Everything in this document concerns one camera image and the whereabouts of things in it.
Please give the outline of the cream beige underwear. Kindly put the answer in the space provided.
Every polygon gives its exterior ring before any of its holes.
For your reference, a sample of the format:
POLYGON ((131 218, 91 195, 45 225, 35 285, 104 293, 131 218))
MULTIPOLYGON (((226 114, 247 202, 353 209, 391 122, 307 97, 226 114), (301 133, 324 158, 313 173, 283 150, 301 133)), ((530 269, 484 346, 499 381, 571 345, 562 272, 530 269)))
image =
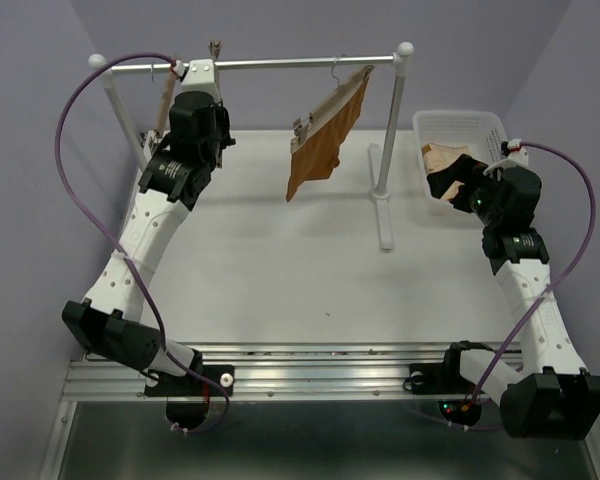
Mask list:
POLYGON ((459 188, 463 185, 463 183, 454 181, 444 194, 437 195, 434 193, 434 186, 431 184, 430 180, 435 173, 449 167, 461 155, 470 155, 470 149, 467 146, 451 147, 436 143, 428 143, 421 148, 421 154, 426 173, 426 180, 430 188, 431 195, 434 198, 442 201, 450 202, 457 195, 459 188))

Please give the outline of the beige clip hanger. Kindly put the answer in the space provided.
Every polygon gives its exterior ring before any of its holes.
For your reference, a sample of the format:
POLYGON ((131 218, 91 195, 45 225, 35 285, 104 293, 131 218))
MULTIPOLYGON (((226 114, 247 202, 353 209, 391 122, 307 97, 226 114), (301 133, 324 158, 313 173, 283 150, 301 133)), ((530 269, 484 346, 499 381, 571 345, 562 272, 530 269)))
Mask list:
MULTIPOLYGON (((211 39, 209 41, 208 50, 209 50, 211 59, 213 60, 214 64, 216 64, 219 61, 221 49, 222 49, 222 41, 221 40, 211 39)), ((217 90, 220 90, 220 73, 217 70, 217 68, 214 68, 214 82, 217 87, 217 90)), ((221 93, 218 93, 218 97, 219 97, 219 100, 217 101, 218 107, 216 108, 216 126, 217 126, 217 140, 219 142, 219 153, 218 153, 218 156, 216 159, 216 167, 221 169, 223 166, 223 160, 222 160, 223 130, 222 130, 222 116, 220 113, 220 108, 223 107, 223 101, 222 101, 221 93)))

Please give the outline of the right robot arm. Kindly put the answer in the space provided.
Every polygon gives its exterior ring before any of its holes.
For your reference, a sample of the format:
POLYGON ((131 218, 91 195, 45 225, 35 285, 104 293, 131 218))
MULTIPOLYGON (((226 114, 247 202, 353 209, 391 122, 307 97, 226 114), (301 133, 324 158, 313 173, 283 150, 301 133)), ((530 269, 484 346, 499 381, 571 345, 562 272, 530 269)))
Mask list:
POLYGON ((483 223, 482 249, 516 324, 498 348, 458 341, 439 363, 410 364, 404 389, 441 396, 443 418, 466 430, 490 400, 512 438, 584 439, 600 414, 600 375, 569 338, 548 250, 532 226, 541 179, 512 157, 489 166, 462 154, 428 183, 435 196, 457 183, 452 206, 483 223))

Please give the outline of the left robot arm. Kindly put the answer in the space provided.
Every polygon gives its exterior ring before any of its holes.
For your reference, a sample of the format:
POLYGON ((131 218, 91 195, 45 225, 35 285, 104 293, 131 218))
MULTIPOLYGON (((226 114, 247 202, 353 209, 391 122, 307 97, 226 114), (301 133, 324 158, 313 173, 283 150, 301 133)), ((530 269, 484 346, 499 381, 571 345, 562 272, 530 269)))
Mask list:
POLYGON ((167 339, 163 325, 140 319, 155 310, 148 286, 178 228, 209 185, 223 150, 234 144, 219 96, 183 91, 170 107, 171 129, 139 180, 131 214, 101 276, 79 302, 68 302, 65 325, 89 353, 151 377, 158 386, 192 394, 221 384, 204 376, 201 352, 167 339))

